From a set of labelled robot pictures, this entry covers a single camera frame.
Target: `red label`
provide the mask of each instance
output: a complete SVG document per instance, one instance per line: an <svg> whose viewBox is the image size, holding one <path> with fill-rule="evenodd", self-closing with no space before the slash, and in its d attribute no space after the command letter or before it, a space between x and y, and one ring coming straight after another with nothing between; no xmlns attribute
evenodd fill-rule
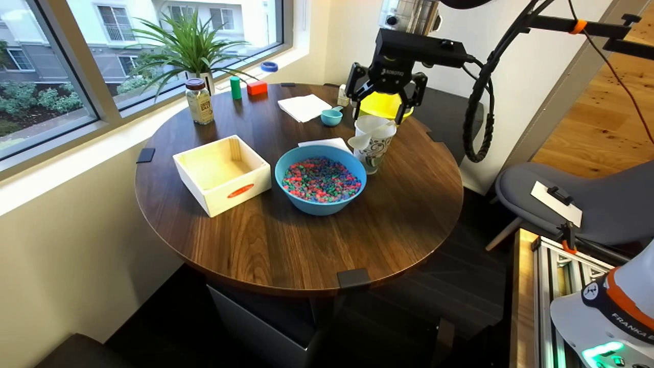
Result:
<svg viewBox="0 0 654 368"><path fill-rule="evenodd" d="M253 186L254 186L254 184L249 184L249 185L245 185L243 188L236 189L232 194L228 195L227 198L234 198L235 196L237 196L239 194L243 194L243 193L249 191Z"/></svg>

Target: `blue ring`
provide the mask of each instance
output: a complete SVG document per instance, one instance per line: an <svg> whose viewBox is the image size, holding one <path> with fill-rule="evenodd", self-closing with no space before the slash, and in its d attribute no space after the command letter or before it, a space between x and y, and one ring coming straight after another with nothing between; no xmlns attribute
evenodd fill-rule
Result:
<svg viewBox="0 0 654 368"><path fill-rule="evenodd" d="M273 63L273 62L262 62L261 63L261 70L267 71L269 73L274 73L277 70L279 70L279 67L277 67L277 64Z"/></svg>

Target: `wooden box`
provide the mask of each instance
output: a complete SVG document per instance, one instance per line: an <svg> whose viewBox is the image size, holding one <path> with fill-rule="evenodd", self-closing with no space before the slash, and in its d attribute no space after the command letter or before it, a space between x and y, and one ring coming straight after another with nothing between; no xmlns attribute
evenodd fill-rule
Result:
<svg viewBox="0 0 654 368"><path fill-rule="evenodd" d="M270 189L270 165L238 136L178 153L173 160L209 217Z"/></svg>

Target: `yellow bowl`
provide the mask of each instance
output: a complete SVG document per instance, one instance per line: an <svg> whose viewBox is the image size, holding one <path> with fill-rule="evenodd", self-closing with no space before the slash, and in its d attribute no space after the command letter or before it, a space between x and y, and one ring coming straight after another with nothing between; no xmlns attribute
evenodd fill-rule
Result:
<svg viewBox="0 0 654 368"><path fill-rule="evenodd" d="M402 103L400 95L398 94L383 94L372 92L372 94L363 101L361 101L361 112L368 115L375 115L377 117L383 117L385 119L395 119L395 116L398 114L398 108ZM404 116L402 121L404 121L409 115L413 113L413 108L409 109Z"/></svg>

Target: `white paper cup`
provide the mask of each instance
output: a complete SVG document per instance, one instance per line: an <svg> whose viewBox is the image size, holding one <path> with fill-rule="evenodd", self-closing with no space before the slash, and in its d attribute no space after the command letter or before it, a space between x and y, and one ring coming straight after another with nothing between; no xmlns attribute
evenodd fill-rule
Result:
<svg viewBox="0 0 654 368"><path fill-rule="evenodd" d="M357 136L362 136L364 132L370 132L376 127L387 124L388 119L376 117L374 115L363 115L354 122L354 129ZM377 172L379 165L383 159L384 153L388 150L390 141L397 133L397 126L391 125L384 129L378 129L373 132L372 138L365 149L354 150L354 155L361 161L366 168L368 174Z"/></svg>

